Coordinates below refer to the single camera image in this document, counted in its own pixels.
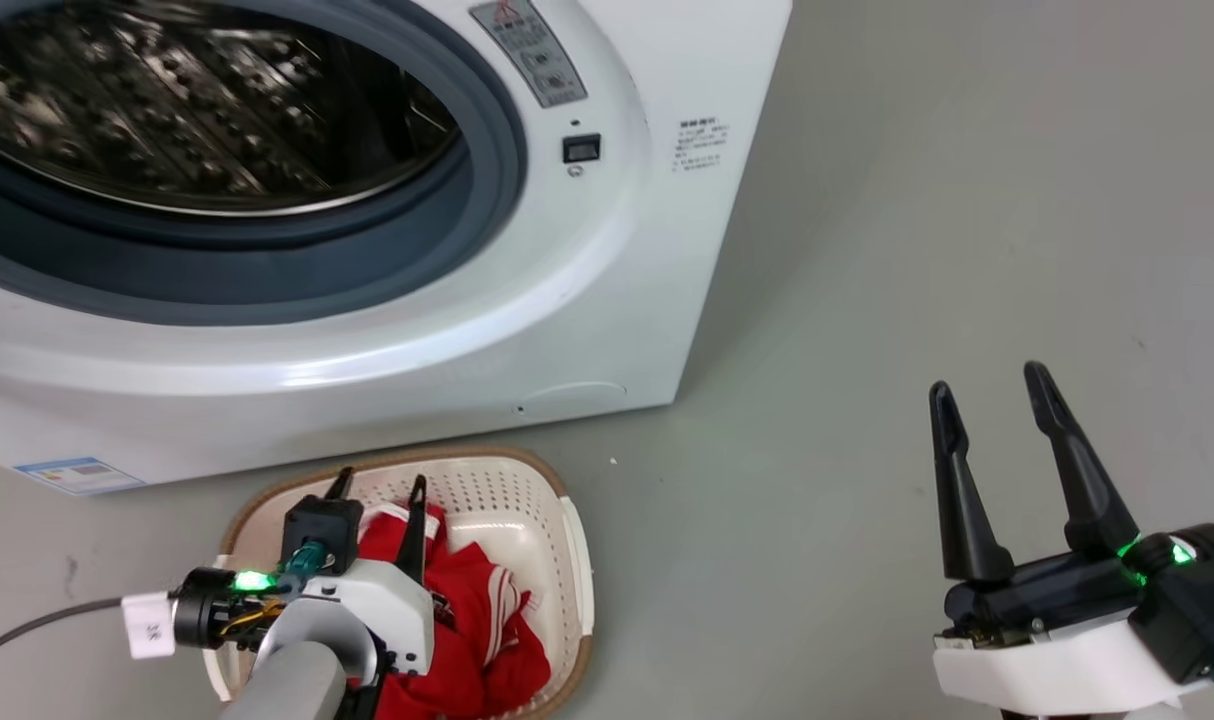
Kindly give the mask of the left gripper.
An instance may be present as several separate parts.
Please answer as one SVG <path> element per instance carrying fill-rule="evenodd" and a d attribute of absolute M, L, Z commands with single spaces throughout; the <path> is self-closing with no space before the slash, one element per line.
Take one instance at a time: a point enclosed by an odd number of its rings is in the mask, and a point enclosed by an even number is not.
<path fill-rule="evenodd" d="M 354 467 L 342 467 L 325 492 L 346 501 Z M 425 676 L 435 659 L 435 603 L 425 588 L 427 478 L 416 475 L 395 565 L 357 560 L 341 577 L 316 577 L 297 599 L 297 637 L 323 644 L 361 687 L 388 674 Z"/>

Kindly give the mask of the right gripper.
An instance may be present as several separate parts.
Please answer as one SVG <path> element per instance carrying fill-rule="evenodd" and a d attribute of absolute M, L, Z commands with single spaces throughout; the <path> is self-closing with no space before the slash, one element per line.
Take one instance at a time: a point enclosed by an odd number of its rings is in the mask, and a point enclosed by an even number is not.
<path fill-rule="evenodd" d="M 1009 718 L 1141 714 L 1175 708 L 1209 684 L 1175 679 L 1131 625 L 1164 571 L 1198 569 L 1214 544 L 1133 544 L 1141 537 L 1045 364 L 1023 365 L 1029 406 L 1053 448 L 1070 551 L 1023 565 L 995 539 L 968 461 L 949 384 L 930 389 L 938 532 L 953 580 L 934 639 L 942 693 Z"/>

